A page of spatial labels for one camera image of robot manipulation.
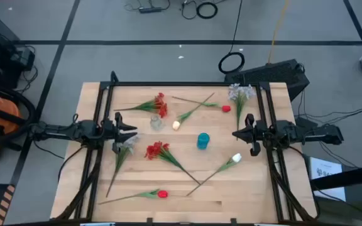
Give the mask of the small black electronics box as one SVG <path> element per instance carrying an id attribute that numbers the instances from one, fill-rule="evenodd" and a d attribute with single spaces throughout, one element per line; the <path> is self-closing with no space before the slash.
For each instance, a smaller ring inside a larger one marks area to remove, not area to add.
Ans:
<path id="1" fill-rule="evenodd" d="M 11 59 L 23 67 L 24 71 L 30 71 L 34 65 L 35 51 L 33 46 L 15 46 L 11 52 Z"/>

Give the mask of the teal glass vase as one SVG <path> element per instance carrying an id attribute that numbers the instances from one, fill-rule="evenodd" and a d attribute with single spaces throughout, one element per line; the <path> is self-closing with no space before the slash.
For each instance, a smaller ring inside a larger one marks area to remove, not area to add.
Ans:
<path id="1" fill-rule="evenodd" d="M 197 138 L 197 148 L 201 150 L 207 149 L 209 144 L 210 136 L 207 133 L 200 133 Z"/>

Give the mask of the black power strip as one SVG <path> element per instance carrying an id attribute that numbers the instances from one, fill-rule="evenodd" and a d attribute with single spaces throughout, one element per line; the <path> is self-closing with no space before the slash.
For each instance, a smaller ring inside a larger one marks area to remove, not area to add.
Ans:
<path id="1" fill-rule="evenodd" d="M 158 12 L 163 11 L 163 8 L 159 8 L 159 7 L 138 8 L 138 11 L 139 11 L 141 14 L 158 13 Z"/>

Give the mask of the black computer case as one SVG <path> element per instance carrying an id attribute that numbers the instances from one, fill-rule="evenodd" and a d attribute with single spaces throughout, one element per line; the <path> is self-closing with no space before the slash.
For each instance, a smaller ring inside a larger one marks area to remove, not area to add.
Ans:
<path id="1" fill-rule="evenodd" d="M 304 65 L 296 59 L 230 73 L 225 76 L 224 81 L 241 85 L 259 82 L 285 83 L 291 102 L 310 84 Z"/>

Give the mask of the black metal table frame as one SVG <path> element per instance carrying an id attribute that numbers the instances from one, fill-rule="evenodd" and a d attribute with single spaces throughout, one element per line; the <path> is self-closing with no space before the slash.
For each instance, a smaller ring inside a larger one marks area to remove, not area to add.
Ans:
<path id="1" fill-rule="evenodd" d="M 58 184 L 51 215 L 59 216 L 79 190 L 85 162 L 99 159 L 101 168 L 97 182 L 85 194 L 81 217 L 90 217 L 97 222 L 154 222 L 166 223 L 228 223 L 235 218 L 238 223 L 276 223 L 280 218 L 289 219 L 288 205 L 282 192 L 274 193 L 268 156 L 262 151 L 250 155 L 250 145 L 236 139 L 233 112 L 199 107 L 180 126 L 172 129 L 178 116 L 194 109 L 193 102 L 174 99 L 209 100 L 227 104 L 228 86 L 223 83 L 172 82 L 152 85 L 115 86 L 112 93 L 112 109 L 135 107 L 153 99 L 158 93 L 165 95 L 168 114 L 162 120 L 162 129 L 155 131 L 150 126 L 151 116 L 142 110 L 121 110 L 126 124 L 137 127 L 139 141 L 134 153 L 129 155 L 116 177 L 111 191 L 107 189 L 115 169 L 115 154 L 111 142 L 105 142 L 100 151 L 81 150 L 71 142 Z M 200 133 L 210 136 L 207 149 L 197 148 Z M 176 166 L 162 159 L 149 160 L 146 148 L 155 142 L 169 143 L 170 152 L 179 163 L 201 184 L 228 159 L 237 153 L 241 161 L 225 171 L 217 173 L 190 196 L 186 196 L 198 184 Z M 130 196 L 152 190 L 168 191 L 167 198 L 129 198 L 99 205 L 100 202 Z"/>

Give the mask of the white printed box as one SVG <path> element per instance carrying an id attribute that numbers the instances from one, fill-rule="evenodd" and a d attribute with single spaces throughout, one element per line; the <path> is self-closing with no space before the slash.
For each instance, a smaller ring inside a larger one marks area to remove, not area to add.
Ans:
<path id="1" fill-rule="evenodd" d="M 312 180 L 322 178 L 325 176 L 335 175 L 343 172 L 341 164 L 325 161 L 318 158 L 309 158 L 309 172 Z M 346 200 L 344 187 L 330 188 L 321 191 L 315 191 L 314 195 L 321 198 L 330 200 Z"/>

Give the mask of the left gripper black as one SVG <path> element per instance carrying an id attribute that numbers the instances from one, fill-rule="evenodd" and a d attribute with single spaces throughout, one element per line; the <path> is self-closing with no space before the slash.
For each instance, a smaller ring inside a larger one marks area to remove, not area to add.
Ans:
<path id="1" fill-rule="evenodd" d="M 124 143 L 128 139 L 131 139 L 138 134 L 137 132 L 129 132 L 124 134 L 120 133 L 119 130 L 132 131 L 137 129 L 137 127 L 127 125 L 124 122 L 120 121 L 121 119 L 122 115 L 119 112 L 115 112 L 114 121 L 110 120 L 107 117 L 101 122 L 101 126 L 103 128 L 102 137 L 105 141 L 112 140 L 111 149 L 115 154 L 119 154 L 121 152 L 119 143 Z"/>

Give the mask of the red artificial tulip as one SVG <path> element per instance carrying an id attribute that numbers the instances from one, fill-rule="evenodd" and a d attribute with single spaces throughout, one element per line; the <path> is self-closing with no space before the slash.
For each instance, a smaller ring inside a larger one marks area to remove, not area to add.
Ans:
<path id="1" fill-rule="evenodd" d="M 178 99 L 178 100 L 184 100 L 184 101 L 187 101 L 187 102 L 193 102 L 193 103 L 196 103 L 196 104 L 201 104 L 201 105 L 204 105 L 206 107 L 215 107 L 215 108 L 221 109 L 223 112 L 229 112 L 231 110 L 231 107 L 229 105 L 220 105 L 220 104 L 214 103 L 214 102 L 210 102 L 210 103 L 198 102 L 198 101 L 195 101 L 195 100 L 188 100 L 188 99 L 183 99 L 183 98 L 175 97 L 175 96 L 173 96 L 173 98 Z"/>
<path id="2" fill-rule="evenodd" d="M 142 193 L 137 193 L 134 195 L 130 195 L 130 196 L 124 196 L 121 198 L 116 198 L 113 200 L 107 200 L 107 201 L 103 201 L 100 202 L 99 205 L 102 204 L 107 204 L 107 203 L 111 203 L 111 202 L 116 202 L 116 201 L 120 201 L 120 200 L 125 200 L 125 199 L 129 199 L 129 198 L 136 198 L 136 197 L 142 197 L 142 198 L 167 198 L 168 197 L 168 191 L 165 190 L 152 190 L 152 191 L 146 191 L 146 192 L 142 192 Z"/>

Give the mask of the cream artificial tulip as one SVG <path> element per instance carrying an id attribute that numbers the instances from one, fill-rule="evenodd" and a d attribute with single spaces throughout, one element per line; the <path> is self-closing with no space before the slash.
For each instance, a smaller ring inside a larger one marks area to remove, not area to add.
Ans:
<path id="1" fill-rule="evenodd" d="M 174 131 L 179 130 L 180 126 L 182 125 L 182 123 L 189 117 L 192 115 L 192 113 L 197 110 L 200 106 L 204 105 L 206 103 L 207 100 L 209 100 L 214 94 L 211 94 L 210 96 L 208 96 L 208 98 L 206 98 L 206 100 L 204 100 L 203 102 L 199 102 L 199 105 L 196 106 L 194 109 L 180 115 L 177 117 L 177 119 L 173 122 L 172 124 L 172 129 Z"/>

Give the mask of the white artificial flower bunch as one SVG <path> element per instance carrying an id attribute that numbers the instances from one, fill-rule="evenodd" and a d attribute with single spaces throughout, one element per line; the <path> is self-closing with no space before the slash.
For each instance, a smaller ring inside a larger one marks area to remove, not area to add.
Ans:
<path id="1" fill-rule="evenodd" d="M 236 130 L 239 130 L 239 122 L 243 107 L 247 100 L 256 95 L 256 91 L 249 84 L 248 86 L 240 86 L 234 83 L 229 86 L 228 99 L 232 100 L 236 107 Z"/>
<path id="2" fill-rule="evenodd" d="M 115 169 L 114 169 L 114 173 L 112 175 L 110 184 L 109 184 L 109 188 L 107 189 L 107 193 L 106 193 L 106 197 L 108 197 L 111 188 L 113 186 L 113 183 L 119 173 L 119 170 L 122 167 L 122 164 L 125 162 L 126 158 L 130 155 L 134 153 L 134 146 L 137 143 L 139 139 L 139 135 L 135 135 L 129 139 L 127 139 L 125 142 L 123 143 L 117 143 L 116 147 L 118 149 L 118 154 L 116 155 L 116 159 L 115 159 Z"/>

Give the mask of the clear glass vase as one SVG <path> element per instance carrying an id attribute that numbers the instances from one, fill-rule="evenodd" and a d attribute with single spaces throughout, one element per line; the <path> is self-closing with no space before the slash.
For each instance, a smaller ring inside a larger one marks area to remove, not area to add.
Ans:
<path id="1" fill-rule="evenodd" d="M 150 126 L 153 130 L 159 131 L 162 129 L 162 120 L 160 116 L 151 116 Z"/>

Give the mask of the white artificial tulip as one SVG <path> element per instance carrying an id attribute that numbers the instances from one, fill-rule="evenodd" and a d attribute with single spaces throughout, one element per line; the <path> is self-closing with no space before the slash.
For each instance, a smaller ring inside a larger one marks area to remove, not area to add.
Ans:
<path id="1" fill-rule="evenodd" d="M 210 176 L 208 176 L 201 184 L 197 185 L 192 191 L 190 191 L 186 196 L 190 196 L 194 191 L 200 188 L 205 182 L 211 179 L 217 173 L 227 170 L 228 168 L 235 166 L 238 164 L 242 159 L 242 155 L 240 153 L 235 154 L 234 156 L 230 157 L 227 162 L 221 165 L 215 172 L 213 172 Z"/>

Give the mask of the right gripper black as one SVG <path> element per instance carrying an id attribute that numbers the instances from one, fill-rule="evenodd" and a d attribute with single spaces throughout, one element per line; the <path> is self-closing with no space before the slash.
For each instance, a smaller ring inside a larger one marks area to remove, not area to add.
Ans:
<path id="1" fill-rule="evenodd" d="M 257 156 L 261 151 L 260 141 L 264 139 L 267 124 L 264 120 L 256 121 L 253 114 L 247 114 L 245 123 L 245 128 L 232 132 L 232 135 L 251 144 L 250 155 Z"/>

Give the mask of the red artificial flower bunch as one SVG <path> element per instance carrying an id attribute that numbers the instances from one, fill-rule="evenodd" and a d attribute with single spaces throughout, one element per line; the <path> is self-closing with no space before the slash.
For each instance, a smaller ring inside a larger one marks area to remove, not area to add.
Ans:
<path id="1" fill-rule="evenodd" d="M 158 114 L 161 118 L 164 118 L 168 114 L 168 106 L 164 101 L 165 95 L 161 92 L 158 93 L 153 99 L 146 101 L 135 107 L 125 108 L 125 109 L 115 109 L 115 111 L 124 111 L 124 110 L 142 110 L 145 112 L 151 112 Z"/>
<path id="2" fill-rule="evenodd" d="M 155 158 L 162 159 L 172 165 L 176 166 L 184 173 L 186 173 L 191 179 L 193 179 L 198 185 L 200 184 L 198 180 L 196 180 L 175 158 L 175 156 L 170 152 L 169 143 L 162 143 L 161 141 L 155 142 L 153 145 L 149 145 L 146 148 L 145 157 L 149 160 L 153 160 Z"/>

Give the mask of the black metal beam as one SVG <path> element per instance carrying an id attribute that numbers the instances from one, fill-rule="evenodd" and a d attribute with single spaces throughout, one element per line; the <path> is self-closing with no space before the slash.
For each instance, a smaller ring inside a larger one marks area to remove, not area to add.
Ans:
<path id="1" fill-rule="evenodd" d="M 362 168 L 324 176 L 310 182 L 314 190 L 326 190 L 358 184 L 362 184 Z"/>

